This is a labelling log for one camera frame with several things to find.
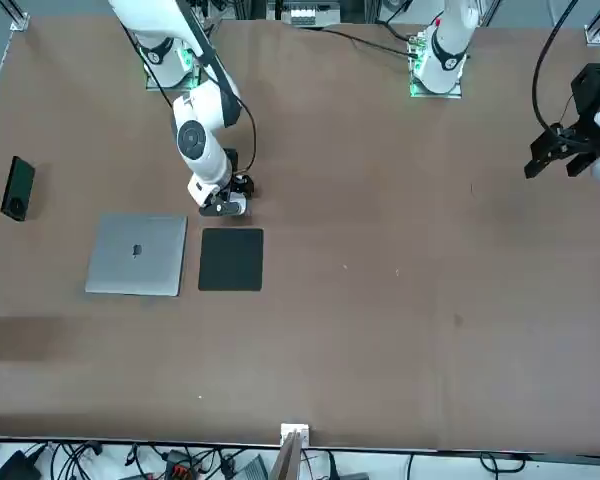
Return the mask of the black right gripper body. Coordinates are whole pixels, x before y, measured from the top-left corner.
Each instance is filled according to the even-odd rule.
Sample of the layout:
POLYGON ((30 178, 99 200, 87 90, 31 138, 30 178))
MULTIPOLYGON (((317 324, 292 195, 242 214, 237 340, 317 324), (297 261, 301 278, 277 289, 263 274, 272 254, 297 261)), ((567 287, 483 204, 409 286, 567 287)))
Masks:
POLYGON ((255 191, 255 185, 248 174, 238 174, 238 152, 225 148, 227 174, 222 177, 219 187, 210 193, 199 213, 205 217, 241 216, 246 213, 248 200, 255 191))

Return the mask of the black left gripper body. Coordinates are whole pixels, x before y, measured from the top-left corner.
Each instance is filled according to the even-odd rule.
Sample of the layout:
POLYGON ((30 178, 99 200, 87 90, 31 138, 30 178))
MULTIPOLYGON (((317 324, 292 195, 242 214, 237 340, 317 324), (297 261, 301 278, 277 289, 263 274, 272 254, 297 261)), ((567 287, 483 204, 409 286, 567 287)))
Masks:
POLYGON ((578 119, 563 134, 586 147, 565 145, 562 152, 568 156, 600 149, 600 127, 594 121, 600 107, 600 63, 586 64, 572 80, 571 90, 578 119))

